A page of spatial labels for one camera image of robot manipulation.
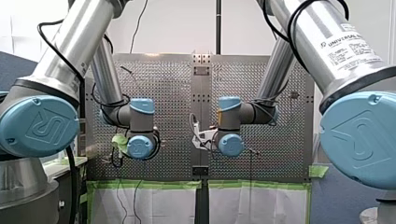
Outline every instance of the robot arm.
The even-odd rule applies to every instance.
[[[292,42],[290,36],[289,43],[277,41],[258,98],[276,96],[281,90],[294,53],[324,96],[319,108],[323,114],[320,141],[329,159],[342,173],[364,185],[396,189],[396,94],[362,91],[396,76],[396,67],[377,56],[330,1],[268,0],[267,8]],[[267,123],[276,120],[276,108],[271,111],[271,106],[268,101],[256,106],[241,103],[238,97],[220,98],[219,150],[227,156],[239,155],[244,149],[239,126],[265,123],[257,117]],[[267,113],[257,113],[257,108]],[[251,111],[256,112],[255,119],[251,119]]]
[[[15,82],[0,104],[0,154],[46,157],[70,145],[78,133],[79,85],[92,59],[105,120],[131,130],[128,154],[144,159],[156,148],[154,104],[150,99],[124,103],[111,54],[103,42],[111,19],[121,14],[126,2],[74,3],[53,41],[74,69],[48,49],[33,74]]]

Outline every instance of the metal stand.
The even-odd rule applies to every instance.
[[[58,182],[39,159],[0,161],[1,223],[55,224],[59,208]]]
[[[216,1],[216,54],[221,54],[221,0]]]
[[[378,206],[378,224],[396,224],[396,192],[388,191],[385,195],[389,203]]]

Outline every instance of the perforated metal panel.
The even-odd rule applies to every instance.
[[[91,106],[94,114],[93,138],[96,156],[90,161],[90,179],[141,178],[155,180],[190,180],[191,149],[188,117],[191,111],[190,55],[116,55],[115,65],[122,92],[131,97],[154,99],[154,124],[161,132],[162,148],[151,161],[124,159],[119,170],[106,163],[111,153],[111,138],[115,127],[100,119],[99,106]],[[132,71],[129,74],[120,67]]]
[[[267,57],[214,56],[213,98],[236,95],[243,101],[255,99],[267,62]],[[252,155],[248,150],[235,159],[214,154],[210,160],[210,178],[307,179],[312,148],[312,116],[308,119],[307,114],[312,114],[312,87],[304,69],[296,66],[279,99],[277,125],[243,125],[241,128],[246,147],[259,151],[260,155]],[[290,97],[293,92],[299,94],[297,99]],[[217,110],[217,101],[212,101],[212,123],[217,120]]]
[[[294,69],[289,86],[280,97],[277,126],[242,127],[241,133],[247,147],[260,151],[260,157],[250,157],[248,151],[235,159],[216,153],[214,160],[209,155],[209,164],[201,164],[197,162],[205,161],[199,158],[203,155],[191,153],[192,150],[198,150],[192,148],[192,134],[188,125],[192,108],[195,108],[195,113],[201,113],[197,114],[201,124],[215,124],[220,96],[239,95],[245,101],[254,99],[268,59],[264,56],[212,56],[211,63],[205,65],[211,67],[212,78],[192,78],[194,63],[191,55],[116,55],[115,64],[122,91],[132,97],[154,99],[155,125],[164,140],[163,147],[157,157],[147,161],[146,165],[142,161],[126,159],[121,169],[115,169],[107,159],[116,128],[101,121],[99,106],[89,97],[92,84],[87,85],[87,151],[91,155],[96,154],[89,162],[89,179],[144,177],[154,180],[191,180],[192,165],[200,164],[209,165],[211,179],[305,181],[312,148],[314,99],[313,82],[301,67]],[[120,69],[121,66],[133,74]],[[203,88],[205,85],[211,85],[211,88]],[[210,96],[211,103],[207,100],[198,103],[196,96],[194,98],[194,94],[200,93],[197,90]],[[293,91],[299,94],[297,99],[290,98]],[[210,112],[204,110],[207,105],[211,105]]]

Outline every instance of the blue joint cover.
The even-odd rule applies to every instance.
[[[129,140],[127,149],[130,157],[143,160],[151,154],[154,145],[146,136],[138,135]]]
[[[235,133],[224,135],[219,141],[219,150],[224,156],[237,157],[244,149],[242,138]]]
[[[132,99],[130,107],[143,114],[154,114],[154,101],[151,99]]]
[[[320,141],[349,178],[378,189],[396,189],[396,94],[355,92],[329,107]]]
[[[0,146],[18,157],[47,157],[64,150],[78,134],[78,114],[55,96],[25,98],[0,117]]]
[[[227,111],[240,106],[241,98],[239,96],[222,96],[219,98],[219,110]]]

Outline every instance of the green painter's tape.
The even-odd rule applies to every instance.
[[[242,187],[242,181],[235,180],[209,180],[210,189],[238,189]]]
[[[236,188],[261,188],[261,189],[292,189],[305,190],[309,184],[285,184],[266,181],[248,181],[248,180],[209,180],[211,189],[236,189]]]
[[[79,203],[85,203],[87,202],[87,194],[83,194],[79,196]]]
[[[88,208],[87,208],[87,213],[88,213],[88,223],[91,223],[91,215],[92,215],[92,200],[93,200],[93,194],[95,193],[95,187],[94,183],[91,181],[87,181],[87,201],[88,201]]]
[[[309,166],[309,177],[311,178],[323,178],[329,170],[328,166],[311,165]]]
[[[134,189],[140,180],[109,180],[109,181],[90,181],[95,189]],[[198,189],[201,187],[200,181],[174,181],[156,182],[142,181],[140,189]]]

